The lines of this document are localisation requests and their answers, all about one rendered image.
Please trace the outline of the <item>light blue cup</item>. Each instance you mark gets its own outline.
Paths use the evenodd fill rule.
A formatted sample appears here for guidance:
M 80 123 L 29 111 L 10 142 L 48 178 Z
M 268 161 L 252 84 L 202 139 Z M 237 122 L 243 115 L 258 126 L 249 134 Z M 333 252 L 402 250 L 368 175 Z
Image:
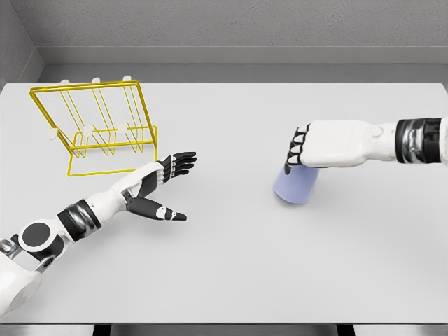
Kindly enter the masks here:
M 274 191 L 286 202 L 306 204 L 312 196 L 319 172 L 318 168 L 298 165 L 291 167 L 287 174 L 282 167 L 274 182 Z

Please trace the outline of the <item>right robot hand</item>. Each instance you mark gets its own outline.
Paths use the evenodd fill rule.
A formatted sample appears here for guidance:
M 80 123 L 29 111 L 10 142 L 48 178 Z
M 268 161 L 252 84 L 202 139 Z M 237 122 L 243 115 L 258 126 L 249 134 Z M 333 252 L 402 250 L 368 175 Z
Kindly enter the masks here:
M 359 120 L 315 120 L 299 126 L 290 142 L 283 168 L 356 167 L 368 160 L 371 125 Z

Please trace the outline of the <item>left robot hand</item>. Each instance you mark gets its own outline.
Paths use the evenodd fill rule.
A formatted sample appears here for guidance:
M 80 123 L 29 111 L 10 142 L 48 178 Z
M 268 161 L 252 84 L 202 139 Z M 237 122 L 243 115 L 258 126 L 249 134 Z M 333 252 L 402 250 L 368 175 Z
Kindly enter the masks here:
M 158 221 L 184 221 L 187 216 L 147 198 L 158 187 L 179 175 L 186 175 L 197 161 L 195 152 L 175 153 L 129 173 L 112 187 L 125 200 L 125 209 Z

